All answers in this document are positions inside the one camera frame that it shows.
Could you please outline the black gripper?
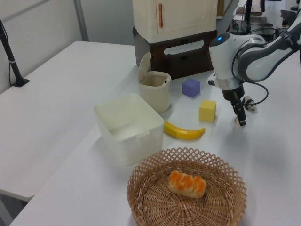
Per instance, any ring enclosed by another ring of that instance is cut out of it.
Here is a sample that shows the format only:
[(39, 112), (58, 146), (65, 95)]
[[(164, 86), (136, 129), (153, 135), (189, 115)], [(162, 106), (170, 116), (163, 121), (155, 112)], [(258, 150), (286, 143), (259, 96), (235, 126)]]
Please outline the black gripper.
[(239, 123), (240, 126), (245, 126), (246, 115), (244, 111), (244, 105), (241, 101), (241, 98), (245, 94), (243, 85), (241, 84), (238, 88), (232, 90), (222, 90), (222, 94), (225, 100), (231, 102), (236, 115), (236, 122)]

